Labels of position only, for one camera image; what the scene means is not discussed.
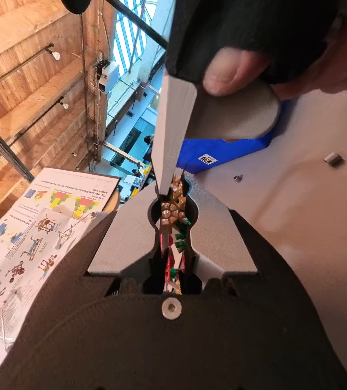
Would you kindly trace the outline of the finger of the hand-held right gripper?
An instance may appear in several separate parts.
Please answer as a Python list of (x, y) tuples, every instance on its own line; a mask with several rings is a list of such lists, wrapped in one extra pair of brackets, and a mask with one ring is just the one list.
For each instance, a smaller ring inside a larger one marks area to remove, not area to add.
[(196, 97), (195, 85), (163, 74), (151, 152), (159, 195), (170, 191)]

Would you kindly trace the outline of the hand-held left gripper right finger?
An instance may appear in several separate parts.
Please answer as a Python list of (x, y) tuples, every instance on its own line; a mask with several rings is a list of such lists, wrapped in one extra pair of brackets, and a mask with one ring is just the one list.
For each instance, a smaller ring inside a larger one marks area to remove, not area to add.
[(186, 233), (184, 294), (199, 294), (212, 279), (255, 276), (258, 269), (239, 232), (230, 209), (189, 175), (185, 213), (190, 221)]

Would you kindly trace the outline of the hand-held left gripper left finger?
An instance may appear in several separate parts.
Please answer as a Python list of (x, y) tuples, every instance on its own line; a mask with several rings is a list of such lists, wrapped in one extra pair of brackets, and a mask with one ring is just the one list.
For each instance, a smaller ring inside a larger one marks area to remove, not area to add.
[(161, 200), (153, 182), (119, 208), (88, 267), (88, 274), (115, 280), (131, 278), (144, 293), (161, 294), (164, 255), (156, 225), (160, 216)]

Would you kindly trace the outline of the blue bin with white tag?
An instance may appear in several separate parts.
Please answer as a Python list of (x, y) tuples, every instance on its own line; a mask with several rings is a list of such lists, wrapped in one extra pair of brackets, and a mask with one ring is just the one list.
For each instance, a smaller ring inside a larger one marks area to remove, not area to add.
[(282, 120), (286, 118), (291, 104), (292, 100), (282, 102), (276, 123), (260, 138), (234, 142), (207, 139), (184, 140), (176, 167), (196, 174), (267, 148), (281, 130)]

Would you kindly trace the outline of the colourful toy construction car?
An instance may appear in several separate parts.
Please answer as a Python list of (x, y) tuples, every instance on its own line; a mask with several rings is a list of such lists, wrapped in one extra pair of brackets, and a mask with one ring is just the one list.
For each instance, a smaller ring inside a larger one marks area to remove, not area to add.
[(164, 292), (181, 295), (180, 277), (185, 273), (185, 247), (191, 222), (185, 213), (186, 196), (181, 176), (173, 175), (170, 191), (161, 201), (159, 238), (161, 256), (166, 256)]

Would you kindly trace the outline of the person's right hand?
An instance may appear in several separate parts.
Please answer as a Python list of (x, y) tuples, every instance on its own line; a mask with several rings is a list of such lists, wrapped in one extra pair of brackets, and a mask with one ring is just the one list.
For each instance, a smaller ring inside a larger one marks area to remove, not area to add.
[[(231, 95), (266, 70), (270, 59), (263, 53), (222, 48), (207, 67), (203, 87), (213, 96)], [(280, 100), (289, 100), (312, 90), (335, 94), (347, 90), (347, 16), (328, 42), (323, 56), (293, 81), (271, 85)]]

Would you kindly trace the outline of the white box device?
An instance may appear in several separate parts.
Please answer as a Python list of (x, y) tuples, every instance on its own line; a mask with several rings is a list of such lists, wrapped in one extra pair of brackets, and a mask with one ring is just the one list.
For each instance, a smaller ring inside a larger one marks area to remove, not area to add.
[(119, 64), (116, 61), (101, 60), (95, 68), (99, 90), (110, 95), (119, 80)]

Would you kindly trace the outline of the toy models picture leaflet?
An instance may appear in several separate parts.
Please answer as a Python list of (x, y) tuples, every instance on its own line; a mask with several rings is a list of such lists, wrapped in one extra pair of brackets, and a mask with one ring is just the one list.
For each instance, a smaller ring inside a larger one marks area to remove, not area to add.
[(74, 219), (43, 208), (0, 261), (0, 364), (16, 341), (28, 310), (65, 255), (104, 217)]

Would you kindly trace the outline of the black metal pole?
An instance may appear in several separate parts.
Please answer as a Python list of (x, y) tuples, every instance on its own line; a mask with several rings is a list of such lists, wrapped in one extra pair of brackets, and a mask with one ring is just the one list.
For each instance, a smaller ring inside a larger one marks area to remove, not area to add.
[(142, 18), (138, 17), (134, 12), (132, 12), (127, 6), (125, 6), (119, 0), (106, 0), (113, 8), (118, 12), (122, 13), (130, 21), (132, 21), (140, 30), (142, 30), (148, 37), (155, 41), (163, 49), (167, 49), (168, 41), (163, 38), (157, 31), (155, 31), (151, 26), (149, 26)]

